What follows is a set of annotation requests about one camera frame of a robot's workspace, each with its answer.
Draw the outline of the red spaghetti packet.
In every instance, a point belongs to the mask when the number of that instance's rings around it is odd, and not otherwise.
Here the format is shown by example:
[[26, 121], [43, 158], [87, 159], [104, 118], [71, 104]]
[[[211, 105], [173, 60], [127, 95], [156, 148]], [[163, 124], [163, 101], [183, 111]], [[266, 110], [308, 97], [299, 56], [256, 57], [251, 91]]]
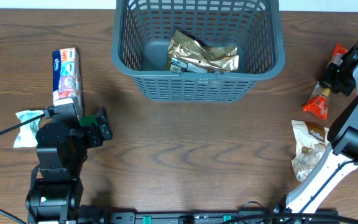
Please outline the red spaghetti packet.
[[[330, 65], [340, 65], [342, 63], [342, 56], [348, 52], [348, 49], [344, 48], [339, 42], [336, 44], [331, 59], [328, 62], [326, 68]], [[303, 106], [304, 112], [310, 112], [327, 121], [328, 109], [329, 109], [329, 94], [331, 90], [324, 87], [322, 84], [317, 83], [313, 89], [310, 97]]]

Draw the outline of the colourful tissue multipack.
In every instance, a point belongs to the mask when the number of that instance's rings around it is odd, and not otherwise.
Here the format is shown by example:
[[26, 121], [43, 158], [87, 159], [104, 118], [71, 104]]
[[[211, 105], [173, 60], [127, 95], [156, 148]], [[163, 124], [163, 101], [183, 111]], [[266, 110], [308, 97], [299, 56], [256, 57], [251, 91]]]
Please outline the colourful tissue multipack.
[[53, 105], [73, 104], [78, 119], [83, 117], [83, 88], [80, 72], [80, 58], [74, 47], [54, 50]]

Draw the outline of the beige snack pouch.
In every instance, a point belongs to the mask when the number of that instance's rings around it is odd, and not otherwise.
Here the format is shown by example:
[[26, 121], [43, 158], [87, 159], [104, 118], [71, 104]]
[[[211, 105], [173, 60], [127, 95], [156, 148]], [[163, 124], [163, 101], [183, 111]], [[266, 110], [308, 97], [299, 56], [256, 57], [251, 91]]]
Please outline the beige snack pouch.
[[308, 121], [291, 121], [296, 141], [295, 157], [291, 160], [296, 178], [302, 182], [313, 170], [328, 148], [328, 128]]

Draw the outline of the gold foil bag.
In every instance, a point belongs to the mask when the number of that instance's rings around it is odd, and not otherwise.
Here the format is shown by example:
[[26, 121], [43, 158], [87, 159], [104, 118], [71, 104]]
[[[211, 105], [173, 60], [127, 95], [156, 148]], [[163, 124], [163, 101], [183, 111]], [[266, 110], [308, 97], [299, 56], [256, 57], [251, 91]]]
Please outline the gold foil bag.
[[239, 68], [237, 47], [204, 47], [177, 30], [168, 46], [166, 70], [173, 72], [234, 72]]

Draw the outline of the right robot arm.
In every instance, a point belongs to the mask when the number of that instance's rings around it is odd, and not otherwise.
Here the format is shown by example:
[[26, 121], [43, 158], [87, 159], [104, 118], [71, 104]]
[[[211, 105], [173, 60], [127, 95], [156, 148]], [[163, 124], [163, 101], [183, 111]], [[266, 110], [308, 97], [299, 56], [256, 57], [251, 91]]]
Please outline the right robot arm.
[[341, 57], [339, 65], [330, 63], [320, 84], [333, 93], [357, 96], [333, 122], [328, 132], [328, 148], [308, 177], [285, 199], [292, 213], [314, 213], [333, 188], [358, 168], [358, 41]]

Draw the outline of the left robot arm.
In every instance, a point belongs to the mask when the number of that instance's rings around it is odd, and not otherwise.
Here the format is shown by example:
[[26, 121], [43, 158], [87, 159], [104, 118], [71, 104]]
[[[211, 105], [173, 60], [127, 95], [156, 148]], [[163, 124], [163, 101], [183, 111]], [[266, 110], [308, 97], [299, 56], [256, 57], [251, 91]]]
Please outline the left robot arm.
[[28, 223], [109, 223], [102, 209], [80, 205], [80, 174], [88, 149], [113, 137], [106, 109], [79, 118], [70, 103], [49, 106], [43, 113], [49, 123], [35, 136], [39, 164], [32, 171], [25, 202]]

